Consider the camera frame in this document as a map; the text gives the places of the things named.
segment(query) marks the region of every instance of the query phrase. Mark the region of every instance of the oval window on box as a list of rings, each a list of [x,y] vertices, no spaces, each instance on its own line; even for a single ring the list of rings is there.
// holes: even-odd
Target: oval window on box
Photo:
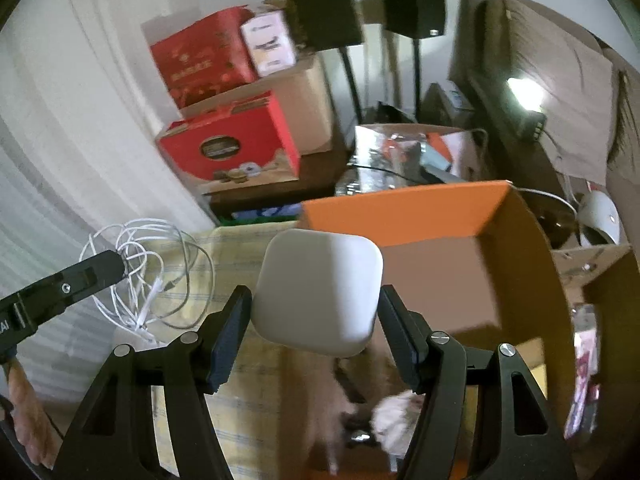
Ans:
[[[200,153],[211,160],[227,160],[240,151],[240,142],[229,136],[217,136],[200,145]]]

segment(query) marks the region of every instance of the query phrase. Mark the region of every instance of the sofa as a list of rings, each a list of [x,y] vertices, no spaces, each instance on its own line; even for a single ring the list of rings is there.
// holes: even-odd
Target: sofa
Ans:
[[[510,76],[527,76],[547,90],[548,121],[537,142],[519,139],[504,111]],[[569,200],[592,183],[612,198],[622,241],[640,255],[638,71],[589,31],[539,3],[461,0],[450,78],[474,102],[478,125],[490,133],[499,178]]]

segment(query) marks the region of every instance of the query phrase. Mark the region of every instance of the lamp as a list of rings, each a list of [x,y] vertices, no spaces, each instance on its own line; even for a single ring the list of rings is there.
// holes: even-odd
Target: lamp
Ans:
[[[515,126],[516,135],[523,140],[538,140],[545,129],[546,115],[540,108],[545,91],[528,77],[507,79],[508,103]]]

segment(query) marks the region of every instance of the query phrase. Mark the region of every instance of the white rounded square device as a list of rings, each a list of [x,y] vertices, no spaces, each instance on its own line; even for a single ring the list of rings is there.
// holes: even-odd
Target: white rounded square device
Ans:
[[[371,240],[290,229],[267,247],[251,320],[271,342],[350,357],[371,338],[381,282]]]

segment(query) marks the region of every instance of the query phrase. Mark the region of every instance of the human hand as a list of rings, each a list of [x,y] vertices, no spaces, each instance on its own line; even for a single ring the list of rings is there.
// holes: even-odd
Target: human hand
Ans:
[[[12,417],[18,442],[24,446],[33,464],[42,464],[51,469],[60,451],[62,439],[53,429],[18,360],[11,359],[6,367],[9,400],[14,405]]]

